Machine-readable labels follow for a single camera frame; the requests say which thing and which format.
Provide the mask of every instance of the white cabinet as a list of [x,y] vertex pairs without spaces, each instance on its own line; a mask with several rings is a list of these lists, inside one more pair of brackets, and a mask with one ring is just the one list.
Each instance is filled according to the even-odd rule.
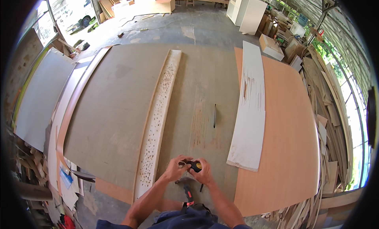
[[261,0],[230,0],[226,15],[239,31],[254,35],[267,4]]

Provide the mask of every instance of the hand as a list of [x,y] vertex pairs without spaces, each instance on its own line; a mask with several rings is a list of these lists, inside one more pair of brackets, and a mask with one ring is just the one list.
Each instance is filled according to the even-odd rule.
[[168,163],[166,171],[163,173],[162,178],[168,180],[169,182],[178,180],[182,174],[191,167],[191,164],[185,164],[182,167],[179,166],[179,162],[182,160],[192,160],[191,156],[179,155],[170,160]]
[[190,172],[195,179],[205,185],[209,185],[210,183],[213,183],[215,180],[213,179],[212,172],[211,172],[211,165],[209,162],[207,162],[204,158],[198,158],[193,161],[199,161],[201,164],[201,171],[196,173],[192,168],[188,171]]

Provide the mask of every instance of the concrete floor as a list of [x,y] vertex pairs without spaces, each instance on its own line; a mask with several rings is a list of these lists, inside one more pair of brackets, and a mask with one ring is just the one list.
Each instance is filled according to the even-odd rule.
[[[214,4],[202,1],[197,1],[194,7],[185,7],[183,1],[180,4],[182,6],[176,6],[171,15],[165,14],[164,17],[157,14],[141,20],[144,16],[138,16],[126,24],[118,18],[104,22],[89,33],[85,42],[91,46],[74,57],[74,60],[92,56],[102,47],[112,44],[189,43],[233,50],[234,47],[242,48],[242,41],[248,41],[260,46],[258,37],[243,35],[238,31],[239,27],[226,17],[226,9],[220,5],[215,8]],[[117,34],[121,32],[124,35],[118,38]],[[93,229],[98,219],[120,223],[129,208],[129,204],[96,191],[94,183],[85,181],[84,197],[79,196],[77,202],[77,218],[83,228]],[[140,228],[151,226],[156,215],[158,213],[151,214]],[[266,221],[260,215],[246,217],[245,221],[254,228],[277,227],[276,222]]]

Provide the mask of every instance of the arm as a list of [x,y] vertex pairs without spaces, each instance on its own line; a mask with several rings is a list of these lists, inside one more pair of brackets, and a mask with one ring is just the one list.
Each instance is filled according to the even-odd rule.
[[224,220],[226,225],[230,228],[234,228],[237,225],[245,225],[242,214],[234,203],[230,202],[225,195],[218,188],[215,180],[213,179],[210,164],[204,159],[199,158],[194,161],[199,161],[202,165],[202,170],[196,173],[193,169],[189,169],[191,175],[195,177],[197,181],[205,184],[212,197],[212,201],[215,204],[215,208],[219,216]]
[[182,160],[191,159],[193,159],[193,157],[183,155],[172,159],[163,175],[159,177],[155,184],[153,184],[153,186],[146,191],[146,193],[144,193],[135,203],[133,203],[121,224],[137,229],[137,227],[145,221],[153,210],[159,207],[168,183],[179,179],[183,172],[191,167],[190,164],[180,167],[179,162]]

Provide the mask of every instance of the van wheel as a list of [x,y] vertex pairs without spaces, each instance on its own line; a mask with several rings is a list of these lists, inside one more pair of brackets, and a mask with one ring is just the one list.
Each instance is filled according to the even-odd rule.
[[85,28],[85,27],[88,27],[89,26],[89,22],[91,21],[91,18],[86,16],[82,19],[82,27]]

